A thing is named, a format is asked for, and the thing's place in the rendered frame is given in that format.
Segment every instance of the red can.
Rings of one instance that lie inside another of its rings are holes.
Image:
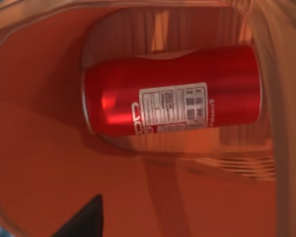
[[[114,59],[86,70],[82,81],[89,129],[110,136],[253,123],[261,109],[249,45]]]

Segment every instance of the nutrition label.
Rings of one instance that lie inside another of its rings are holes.
[[[143,124],[161,125],[158,131],[185,130],[207,124],[207,86],[204,82],[141,89],[139,103]]]

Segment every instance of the label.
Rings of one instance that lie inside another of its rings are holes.
[[[144,133],[205,128],[208,94],[204,82],[146,88],[139,91]]]

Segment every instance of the qr code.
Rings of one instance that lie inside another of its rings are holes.
[[[195,101],[194,98],[187,98],[186,99],[186,105],[194,105]]]
[[[203,98],[202,98],[202,97],[197,97],[197,98],[195,98],[195,103],[196,103],[197,105],[203,104]]]
[[[196,114],[197,114],[198,117],[203,116],[203,110],[202,109],[197,109]]]
[[[195,110],[187,110],[187,120],[195,119]]]

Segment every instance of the can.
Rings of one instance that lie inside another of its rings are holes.
[[[261,101],[250,45],[113,59],[82,76],[87,126],[109,136],[254,123]]]

